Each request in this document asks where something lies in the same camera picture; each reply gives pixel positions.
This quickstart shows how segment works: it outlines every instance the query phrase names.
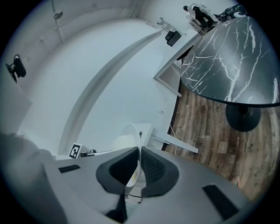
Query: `white wall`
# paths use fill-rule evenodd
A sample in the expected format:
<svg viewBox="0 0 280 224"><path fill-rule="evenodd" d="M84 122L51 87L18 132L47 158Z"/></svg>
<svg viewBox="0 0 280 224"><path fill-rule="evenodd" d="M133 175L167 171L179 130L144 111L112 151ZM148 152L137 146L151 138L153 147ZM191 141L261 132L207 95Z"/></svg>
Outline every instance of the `white wall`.
<svg viewBox="0 0 280 224"><path fill-rule="evenodd" d="M0 74L0 132L17 133L32 103L15 83L3 62Z"/></svg>
<svg viewBox="0 0 280 224"><path fill-rule="evenodd" d="M145 21L126 19L99 24L68 39L39 66L26 88L33 105L21 132L56 154L68 118L91 80L124 49L156 32Z"/></svg>
<svg viewBox="0 0 280 224"><path fill-rule="evenodd" d="M156 25L161 21L161 17L179 31L187 31L191 26L183 7L192 3L206 6L213 14L220 14L226 8L237 4L235 0L143 0L140 4L139 18Z"/></svg>
<svg viewBox="0 0 280 224"><path fill-rule="evenodd" d="M2 59L5 63L12 64L14 55L20 54L27 75L18 79L18 85L25 91L37 66L58 45L98 23L129 18L134 2L135 0L54 0L55 9L63 10L63 16L56 23L52 2L45 0L21 23L9 41Z"/></svg>
<svg viewBox="0 0 280 224"><path fill-rule="evenodd" d="M165 35L161 35L119 70L91 109L78 142L97 151L108 150L130 122L151 123L156 130L167 133L177 96L153 77L169 48ZM176 71L170 68L166 72L171 75ZM180 75L177 77L178 88ZM161 149L162 143L155 147Z"/></svg>

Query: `round table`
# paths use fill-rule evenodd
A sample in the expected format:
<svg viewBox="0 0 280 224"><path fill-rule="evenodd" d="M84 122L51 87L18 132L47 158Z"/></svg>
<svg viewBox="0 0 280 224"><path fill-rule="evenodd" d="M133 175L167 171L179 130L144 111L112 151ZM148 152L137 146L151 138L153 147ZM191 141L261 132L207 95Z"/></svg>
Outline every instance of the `round table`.
<svg viewBox="0 0 280 224"><path fill-rule="evenodd" d="M239 131L254 129L261 107L279 105L280 64L252 17L219 24L198 41L182 65L182 83L194 93L226 103L226 117Z"/></svg>

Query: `wooden floor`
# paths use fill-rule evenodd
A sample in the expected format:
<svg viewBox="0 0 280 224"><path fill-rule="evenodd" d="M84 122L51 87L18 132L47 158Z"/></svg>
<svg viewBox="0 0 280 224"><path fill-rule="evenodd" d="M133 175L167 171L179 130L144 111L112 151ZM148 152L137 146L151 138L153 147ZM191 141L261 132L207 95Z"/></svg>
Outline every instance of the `wooden floor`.
<svg viewBox="0 0 280 224"><path fill-rule="evenodd" d="M181 89L173 130L178 139L199 149L195 154L177 147L176 155L198 161L239 186L254 199L269 186L279 153L280 108L262 109L259 125L248 133L232 129L226 105ZM175 154L175 146L166 152Z"/></svg>

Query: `white stand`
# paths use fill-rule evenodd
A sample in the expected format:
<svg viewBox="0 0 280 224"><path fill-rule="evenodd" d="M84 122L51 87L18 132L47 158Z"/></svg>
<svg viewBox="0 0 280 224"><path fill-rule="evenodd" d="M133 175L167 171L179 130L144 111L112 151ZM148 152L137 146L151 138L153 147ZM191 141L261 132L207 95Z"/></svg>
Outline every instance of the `white stand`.
<svg viewBox="0 0 280 224"><path fill-rule="evenodd" d="M173 144L183 149L198 153L198 149L168 135L167 133L156 132L151 124L135 124L137 130L141 134L141 144L143 147L151 147L154 140L161 141L166 144Z"/></svg>

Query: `black device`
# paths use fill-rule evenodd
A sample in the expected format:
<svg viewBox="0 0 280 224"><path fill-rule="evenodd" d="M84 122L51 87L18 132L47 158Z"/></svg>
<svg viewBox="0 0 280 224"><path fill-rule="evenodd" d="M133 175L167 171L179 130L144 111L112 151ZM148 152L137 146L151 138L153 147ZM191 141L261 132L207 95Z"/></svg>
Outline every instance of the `black device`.
<svg viewBox="0 0 280 224"><path fill-rule="evenodd" d="M181 35L179 34L178 31L172 32L169 31L168 34L166 35L165 39L167 40L167 44L169 46L173 46L179 39L181 38Z"/></svg>
<svg viewBox="0 0 280 224"><path fill-rule="evenodd" d="M14 81L17 83L17 79L15 76L15 73L17 74L17 77L25 77L26 75L26 70L25 67L23 66L23 63L21 62L21 58L19 54L16 54L14 56L14 63L11 65L6 64L7 69L9 70L10 74L12 75Z"/></svg>

